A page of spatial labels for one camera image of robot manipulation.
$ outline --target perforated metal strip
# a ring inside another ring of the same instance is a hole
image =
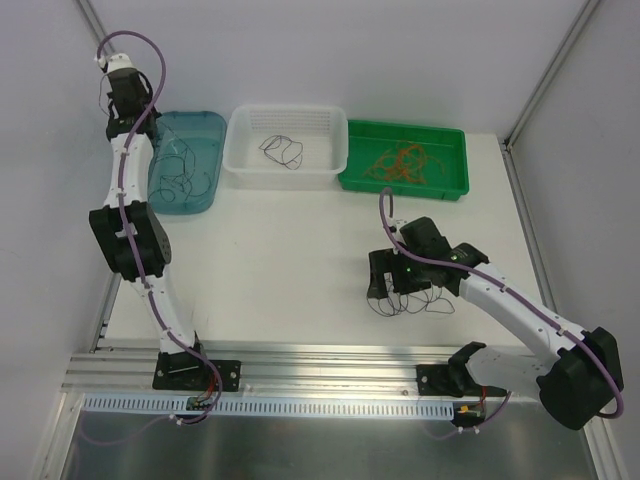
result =
[[[187,398],[172,395],[87,394],[84,410],[151,415],[197,413],[187,410]],[[451,420],[453,404],[431,400],[222,397],[212,415]]]

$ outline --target white bin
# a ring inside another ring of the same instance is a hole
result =
[[[268,151],[274,161],[260,148],[274,135],[286,136],[302,147],[296,143],[283,152],[286,144],[282,143],[281,148]],[[301,149],[299,165],[294,161],[287,168],[278,163],[288,163],[297,149]],[[347,117],[341,108],[245,105],[231,115],[222,165],[240,188],[322,190],[347,167],[348,153]]]

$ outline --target white wall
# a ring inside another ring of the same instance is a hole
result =
[[[618,339],[627,412],[614,421],[640,478],[640,2],[595,14],[515,145],[559,308]]]
[[[160,107],[327,103],[505,136],[584,0],[94,0],[165,52]],[[135,60],[153,52],[125,40]]]
[[[0,15],[0,478],[32,468],[107,269],[87,216],[108,188],[100,71],[71,1]]]

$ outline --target white table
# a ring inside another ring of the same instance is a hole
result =
[[[395,197],[396,218],[434,219],[452,245],[469,242],[517,285],[538,288],[500,147],[467,135],[471,191],[458,202]],[[367,254],[387,248],[377,195],[237,190],[222,174],[213,206],[161,216],[178,295],[202,340],[379,346],[520,342],[461,299],[456,312],[383,318],[367,305]],[[107,338],[153,339],[142,300],[120,285]]]

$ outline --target black mounting plate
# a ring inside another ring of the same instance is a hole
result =
[[[209,367],[200,364],[200,367],[180,372],[166,373],[166,360],[158,355],[156,373],[153,376],[152,388],[154,390],[183,390],[203,392],[209,388],[211,371]],[[240,374],[242,362],[238,360],[209,360],[213,363],[222,378],[223,392],[237,392],[240,388]]]
[[[441,397],[443,393],[429,385],[429,376],[439,376],[447,374],[449,365],[446,363],[434,365],[416,365],[416,381],[418,383],[418,394],[421,397]],[[464,396],[481,397],[482,386],[470,385],[464,392]],[[487,387],[487,397],[506,397],[507,391],[498,387]]]

